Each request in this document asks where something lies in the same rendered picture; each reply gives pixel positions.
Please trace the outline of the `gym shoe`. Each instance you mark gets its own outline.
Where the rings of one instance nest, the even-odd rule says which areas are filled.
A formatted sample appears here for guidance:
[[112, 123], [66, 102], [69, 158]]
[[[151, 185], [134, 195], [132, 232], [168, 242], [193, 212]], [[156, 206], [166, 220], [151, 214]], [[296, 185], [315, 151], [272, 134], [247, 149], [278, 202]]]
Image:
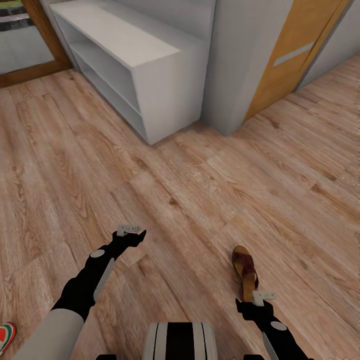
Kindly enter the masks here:
[[0, 356], [7, 350], [12, 341], [15, 339], [17, 333], [16, 325], [12, 322], [7, 322], [0, 325]]

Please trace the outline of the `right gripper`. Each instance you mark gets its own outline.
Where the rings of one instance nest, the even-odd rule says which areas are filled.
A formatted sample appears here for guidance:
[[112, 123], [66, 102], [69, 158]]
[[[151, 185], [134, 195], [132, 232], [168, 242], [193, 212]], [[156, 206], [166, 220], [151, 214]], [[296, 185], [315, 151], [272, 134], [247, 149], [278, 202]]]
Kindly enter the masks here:
[[244, 320], [246, 321], [255, 321], [260, 314], [267, 313], [270, 316], [274, 316], [273, 305], [269, 302], [264, 302], [264, 306], [256, 306], [252, 302], [240, 302], [238, 299], [236, 301], [236, 307], [239, 314], [242, 314]]

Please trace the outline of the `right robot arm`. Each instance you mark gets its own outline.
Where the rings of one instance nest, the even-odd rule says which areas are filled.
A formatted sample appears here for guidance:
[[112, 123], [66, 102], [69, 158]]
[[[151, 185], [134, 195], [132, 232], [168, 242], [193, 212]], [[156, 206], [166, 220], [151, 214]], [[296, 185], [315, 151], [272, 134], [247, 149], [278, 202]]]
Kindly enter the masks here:
[[274, 316], [273, 305], [265, 302], [276, 300], [277, 294], [272, 290], [259, 290], [252, 296], [253, 302], [235, 300], [237, 311], [244, 320], [255, 321], [271, 360], [313, 360], [295, 343], [288, 327]]

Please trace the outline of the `sandal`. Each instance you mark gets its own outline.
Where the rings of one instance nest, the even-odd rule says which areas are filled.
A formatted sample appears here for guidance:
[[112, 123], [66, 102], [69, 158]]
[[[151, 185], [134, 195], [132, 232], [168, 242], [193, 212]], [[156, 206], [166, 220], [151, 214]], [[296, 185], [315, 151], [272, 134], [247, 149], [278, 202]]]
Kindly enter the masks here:
[[232, 265], [240, 279], [240, 300], [252, 303], [252, 293], [257, 291], [259, 279], [254, 268], [254, 261], [249, 251], [243, 246], [237, 246], [232, 253]]

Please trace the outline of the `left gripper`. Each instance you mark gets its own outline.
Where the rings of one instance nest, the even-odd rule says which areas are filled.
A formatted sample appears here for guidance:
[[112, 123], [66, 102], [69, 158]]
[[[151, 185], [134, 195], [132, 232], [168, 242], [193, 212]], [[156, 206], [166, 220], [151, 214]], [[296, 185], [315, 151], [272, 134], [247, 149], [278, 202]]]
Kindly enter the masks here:
[[117, 231], [115, 231], [112, 234], [112, 240], [120, 244], [123, 253], [128, 247], [137, 247], [144, 240], [146, 234], [146, 229], [141, 234], [127, 233], [124, 236], [117, 236]]

